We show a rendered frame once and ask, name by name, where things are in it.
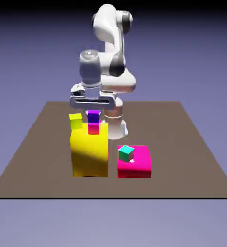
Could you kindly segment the small teal cube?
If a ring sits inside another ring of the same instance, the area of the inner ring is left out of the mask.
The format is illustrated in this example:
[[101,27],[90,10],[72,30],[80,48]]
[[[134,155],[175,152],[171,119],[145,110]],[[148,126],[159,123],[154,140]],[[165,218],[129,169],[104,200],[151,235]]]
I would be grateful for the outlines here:
[[134,148],[128,145],[123,145],[118,150],[119,160],[129,163],[134,158]]

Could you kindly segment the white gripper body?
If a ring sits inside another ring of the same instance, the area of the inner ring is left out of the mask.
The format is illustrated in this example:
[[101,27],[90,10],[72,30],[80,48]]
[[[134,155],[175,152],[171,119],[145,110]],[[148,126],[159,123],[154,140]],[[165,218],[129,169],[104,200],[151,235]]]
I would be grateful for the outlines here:
[[115,107],[115,99],[110,96],[98,98],[70,97],[70,106],[78,110],[112,110]]

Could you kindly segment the large yellow box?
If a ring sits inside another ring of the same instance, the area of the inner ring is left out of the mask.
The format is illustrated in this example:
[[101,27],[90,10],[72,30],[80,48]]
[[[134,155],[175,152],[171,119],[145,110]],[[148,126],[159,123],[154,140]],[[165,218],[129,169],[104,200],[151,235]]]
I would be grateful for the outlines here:
[[70,136],[72,171],[75,177],[108,176],[108,124],[100,124],[98,135],[88,133],[88,123]]

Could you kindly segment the small purple cube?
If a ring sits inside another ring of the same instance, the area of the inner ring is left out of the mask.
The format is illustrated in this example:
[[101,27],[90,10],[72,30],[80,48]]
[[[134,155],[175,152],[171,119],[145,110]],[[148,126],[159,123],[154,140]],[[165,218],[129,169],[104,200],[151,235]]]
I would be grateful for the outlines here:
[[100,118],[100,110],[88,110],[88,122],[89,123],[98,123]]

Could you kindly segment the large pink box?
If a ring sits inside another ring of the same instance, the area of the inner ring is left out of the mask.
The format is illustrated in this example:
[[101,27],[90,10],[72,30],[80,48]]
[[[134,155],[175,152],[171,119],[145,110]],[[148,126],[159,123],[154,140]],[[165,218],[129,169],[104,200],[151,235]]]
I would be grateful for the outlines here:
[[123,145],[117,146],[117,172],[119,178],[150,178],[152,173],[152,159],[147,145],[130,145],[134,148],[134,158],[123,162],[118,158],[118,150]]

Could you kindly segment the small pink cube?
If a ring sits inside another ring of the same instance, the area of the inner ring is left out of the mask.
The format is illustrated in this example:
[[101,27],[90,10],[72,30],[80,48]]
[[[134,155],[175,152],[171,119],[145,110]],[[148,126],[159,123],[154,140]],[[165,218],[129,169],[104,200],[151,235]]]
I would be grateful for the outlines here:
[[99,135],[100,123],[88,123],[88,134]]

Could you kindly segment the small yellow cube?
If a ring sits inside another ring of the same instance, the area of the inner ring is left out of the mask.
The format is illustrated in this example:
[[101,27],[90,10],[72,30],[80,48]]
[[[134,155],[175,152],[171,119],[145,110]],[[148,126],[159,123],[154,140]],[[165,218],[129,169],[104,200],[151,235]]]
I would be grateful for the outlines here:
[[82,115],[80,113],[69,114],[71,131],[82,128]]

